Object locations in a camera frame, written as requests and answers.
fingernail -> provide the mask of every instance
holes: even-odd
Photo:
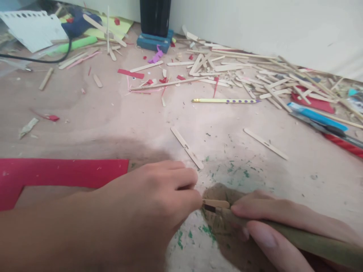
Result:
[[[267,228],[262,225],[256,225],[253,228],[253,239],[265,247],[276,247],[276,240]]]

red foam sheet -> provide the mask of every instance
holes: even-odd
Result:
[[[315,99],[315,98],[311,98],[311,97],[307,97],[307,99],[311,102],[311,105],[309,105],[305,100],[303,100],[303,99],[299,100],[298,96],[299,95],[297,95],[295,93],[291,94],[292,100],[294,102],[296,102],[297,104],[304,105],[304,106],[311,107],[311,108],[315,108],[317,110],[326,111],[327,113],[332,113],[332,114],[335,113],[334,109],[332,108],[332,106],[330,106],[329,102],[322,101],[322,100]]]
[[[119,69],[117,71],[120,74],[125,74],[127,76],[132,76],[132,77],[136,77],[138,79],[143,79],[145,74],[141,74],[141,73],[131,73],[130,71],[124,70],[124,69]]]
[[[100,188],[127,173],[128,160],[0,159],[0,211],[14,208],[24,186]]]

small paper scrap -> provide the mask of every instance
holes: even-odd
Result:
[[[31,119],[30,122],[26,126],[24,126],[22,128],[22,130],[20,131],[19,140],[21,138],[23,138],[25,135],[27,135],[38,122],[39,122],[39,119],[37,119],[37,118]]]
[[[148,60],[147,62],[157,63],[160,60],[160,58],[164,55],[164,53],[159,49],[159,45],[156,45],[156,48],[158,49],[158,52],[155,54],[155,56],[152,59]]]

wood shavings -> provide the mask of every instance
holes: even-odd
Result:
[[[20,131],[19,140],[22,139],[26,134],[28,134],[38,122],[39,119],[37,118],[31,119],[30,122],[27,125],[25,125]]]

finger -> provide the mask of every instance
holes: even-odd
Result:
[[[193,168],[182,168],[168,171],[169,179],[174,188],[191,189],[197,184],[198,174]]]
[[[314,272],[301,252],[270,226],[250,221],[247,229],[266,257],[280,272]]]
[[[181,161],[161,161],[156,164],[170,170],[185,168],[185,164]]]
[[[231,210],[239,217],[268,219],[357,246],[362,244],[347,224],[286,199],[251,199],[232,206]]]
[[[202,196],[197,190],[176,191],[174,194],[175,225],[179,224],[189,214],[202,207]]]

